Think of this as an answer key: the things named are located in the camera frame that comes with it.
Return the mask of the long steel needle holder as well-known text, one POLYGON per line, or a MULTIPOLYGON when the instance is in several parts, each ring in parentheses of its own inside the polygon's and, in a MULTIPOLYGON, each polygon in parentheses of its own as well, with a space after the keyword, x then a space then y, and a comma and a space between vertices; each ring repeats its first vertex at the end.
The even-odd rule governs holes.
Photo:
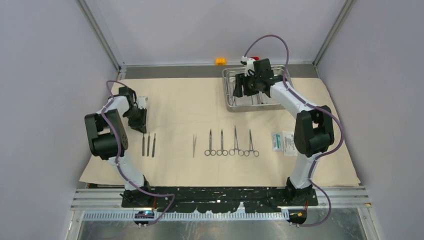
POLYGON ((238 136, 237 136, 237 127, 234 126, 234 141, 233 148, 228 151, 230 156, 235 156, 236 154, 240 157, 244 157, 244 151, 239 148, 238 136))

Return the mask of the steel scalpel handle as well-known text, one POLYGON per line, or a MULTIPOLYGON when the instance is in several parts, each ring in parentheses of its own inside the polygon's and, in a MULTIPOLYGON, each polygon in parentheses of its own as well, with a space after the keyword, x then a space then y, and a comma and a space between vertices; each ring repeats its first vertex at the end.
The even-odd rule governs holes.
POLYGON ((142 153, 141 155, 145 156, 145 133, 142 134, 142 153))
POLYGON ((152 158, 155 157, 155 148, 156 148, 156 133, 154 134, 153 143, 152 143, 152 152, 151 152, 151 157, 152 158))
POLYGON ((147 137, 147 147, 146 147, 146 156, 149 157, 150 155, 150 132, 148 133, 148 137, 147 137))

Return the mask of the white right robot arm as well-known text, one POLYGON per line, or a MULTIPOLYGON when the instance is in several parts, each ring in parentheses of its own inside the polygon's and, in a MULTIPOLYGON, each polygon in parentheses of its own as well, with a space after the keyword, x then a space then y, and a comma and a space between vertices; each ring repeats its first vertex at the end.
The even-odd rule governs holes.
POLYGON ((291 205, 304 203, 312 192, 310 178, 316 158, 335 141, 331 109, 309 103, 288 83, 284 73, 274 74, 269 59, 243 56, 241 64, 244 72, 235 76, 232 95, 241 98, 264 93, 295 119, 293 141, 298 154, 294 170, 287 178, 283 199, 291 205))

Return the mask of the green white sterile packet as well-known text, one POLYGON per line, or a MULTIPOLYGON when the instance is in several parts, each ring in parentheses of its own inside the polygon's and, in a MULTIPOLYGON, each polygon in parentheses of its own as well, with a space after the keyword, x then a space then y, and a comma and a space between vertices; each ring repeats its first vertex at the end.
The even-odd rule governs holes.
POLYGON ((271 133, 271 140, 272 140, 272 150, 277 152, 277 151, 283 151, 284 150, 284 146, 283 146, 283 138, 282 138, 282 133, 281 132, 272 132, 271 133))

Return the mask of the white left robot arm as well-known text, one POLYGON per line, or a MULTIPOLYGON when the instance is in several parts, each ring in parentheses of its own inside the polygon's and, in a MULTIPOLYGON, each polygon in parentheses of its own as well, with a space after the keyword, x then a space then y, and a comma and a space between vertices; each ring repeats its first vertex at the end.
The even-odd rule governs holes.
POLYGON ((122 118, 127 118, 132 130, 147 133, 146 101, 146 97, 138 97, 133 89, 123 86, 103 109, 84 117, 92 155, 111 164, 124 182, 121 193, 124 207, 148 207, 154 200, 149 182, 130 157, 129 140, 122 123, 122 118))

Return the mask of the steel tweezers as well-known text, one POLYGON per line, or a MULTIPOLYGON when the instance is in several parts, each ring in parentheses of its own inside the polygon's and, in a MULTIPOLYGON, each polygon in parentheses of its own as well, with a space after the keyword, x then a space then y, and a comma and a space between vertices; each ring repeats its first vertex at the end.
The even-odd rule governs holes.
POLYGON ((192 157, 195 157, 195 153, 196 153, 196 143, 197 143, 197 135, 194 134, 193 135, 193 142, 192 142, 192 157))

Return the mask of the steel hemostat clamp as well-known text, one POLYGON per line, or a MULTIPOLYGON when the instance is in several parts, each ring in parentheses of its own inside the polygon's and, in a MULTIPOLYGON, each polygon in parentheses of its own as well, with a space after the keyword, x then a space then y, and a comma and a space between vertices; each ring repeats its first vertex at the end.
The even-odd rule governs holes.
POLYGON ((248 148, 248 150, 243 151, 243 155, 245 157, 248 157, 250 155, 253 155, 254 157, 258 157, 260 155, 259 151, 254 149, 252 131, 251 130, 249 130, 249 148, 248 148))

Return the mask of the curved steel scissors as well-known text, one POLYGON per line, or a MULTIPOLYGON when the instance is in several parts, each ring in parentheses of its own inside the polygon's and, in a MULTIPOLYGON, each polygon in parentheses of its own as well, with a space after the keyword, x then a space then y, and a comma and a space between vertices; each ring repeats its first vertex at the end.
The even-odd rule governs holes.
POLYGON ((212 130, 209 130, 209 137, 208 137, 208 148, 204 151, 204 155, 209 156, 215 156, 217 154, 217 151, 213 149, 213 136, 212 136, 212 130))

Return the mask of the cream cloth wrap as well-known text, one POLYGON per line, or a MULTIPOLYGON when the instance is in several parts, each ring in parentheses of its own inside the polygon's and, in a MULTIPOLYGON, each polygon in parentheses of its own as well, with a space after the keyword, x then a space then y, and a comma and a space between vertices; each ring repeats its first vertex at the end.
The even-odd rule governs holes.
POLYGON ((148 97, 145 156, 143 134, 125 127, 128 152, 152 186, 283 187, 296 157, 273 151, 274 132, 292 132, 295 120, 285 109, 229 112, 221 78, 126 79, 138 96, 148 97), (239 148, 249 149, 249 130, 259 156, 205 156, 212 133, 212 148, 234 147, 234 126, 239 148), (147 156, 150 132, 149 156, 147 156), (156 133, 155 156, 152 157, 156 133), (196 134, 193 158, 193 135, 196 134))

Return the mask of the steel mesh instrument tray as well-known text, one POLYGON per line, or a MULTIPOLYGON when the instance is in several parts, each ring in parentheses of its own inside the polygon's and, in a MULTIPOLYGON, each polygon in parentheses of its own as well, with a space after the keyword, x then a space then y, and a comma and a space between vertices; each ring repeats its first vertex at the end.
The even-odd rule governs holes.
POLYGON ((258 94, 243 97, 235 97, 236 106, 228 104, 228 88, 235 89, 235 76, 244 73, 244 67, 225 68, 222 71, 222 82, 226 108, 232 113, 241 112, 257 112, 257 111, 274 111, 283 110, 284 106, 279 102, 268 97, 266 94, 259 92, 258 94))

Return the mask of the straight steel scissors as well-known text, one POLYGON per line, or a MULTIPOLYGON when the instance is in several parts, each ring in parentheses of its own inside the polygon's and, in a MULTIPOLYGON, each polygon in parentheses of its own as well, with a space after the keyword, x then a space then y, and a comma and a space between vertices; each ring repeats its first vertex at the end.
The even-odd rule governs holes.
POLYGON ((228 156, 229 152, 224 148, 224 134, 223 130, 220 132, 220 148, 216 151, 217 156, 228 156))

